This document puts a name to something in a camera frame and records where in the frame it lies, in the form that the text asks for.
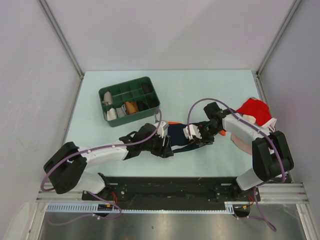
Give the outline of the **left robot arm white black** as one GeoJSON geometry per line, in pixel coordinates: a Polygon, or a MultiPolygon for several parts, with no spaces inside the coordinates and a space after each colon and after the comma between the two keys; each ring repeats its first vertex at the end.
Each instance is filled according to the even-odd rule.
{"type": "Polygon", "coordinates": [[[102,173],[89,173],[94,166],[109,162],[121,162],[149,152],[154,156],[173,156],[170,136],[166,134],[167,121],[146,123],[138,131],[133,131],[117,141],[80,149],[74,142],[65,143],[43,166],[45,180],[50,181],[51,191],[65,194],[71,190],[89,191],[98,199],[110,196],[111,188],[102,173]]]}

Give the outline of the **navy orange underwear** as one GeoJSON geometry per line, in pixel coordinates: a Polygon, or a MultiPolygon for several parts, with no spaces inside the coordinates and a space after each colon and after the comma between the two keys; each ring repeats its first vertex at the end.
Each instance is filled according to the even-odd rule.
{"type": "MultiPolygon", "coordinates": [[[[186,124],[174,121],[169,121],[168,123],[169,127],[167,129],[167,135],[170,136],[171,149],[174,154],[193,151],[201,148],[192,143],[192,140],[189,140],[185,137],[183,129],[187,126],[186,124]]],[[[191,124],[198,126],[200,124],[210,124],[210,121],[200,121],[191,124]]],[[[225,136],[226,131],[222,128],[222,131],[219,134],[225,136]]]]}

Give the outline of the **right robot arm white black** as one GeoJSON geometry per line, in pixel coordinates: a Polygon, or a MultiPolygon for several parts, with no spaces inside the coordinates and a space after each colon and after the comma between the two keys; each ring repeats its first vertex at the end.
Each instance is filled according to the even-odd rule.
{"type": "Polygon", "coordinates": [[[209,119],[205,125],[196,126],[187,123],[185,137],[202,147],[214,142],[214,137],[221,131],[229,132],[240,138],[251,148],[252,167],[236,179],[236,185],[230,188],[231,196],[242,201],[249,194],[249,189],[267,183],[280,176],[284,181],[286,172],[294,168],[291,151],[283,132],[270,131],[248,122],[230,107],[219,108],[216,102],[207,104],[204,112],[209,119]]]}

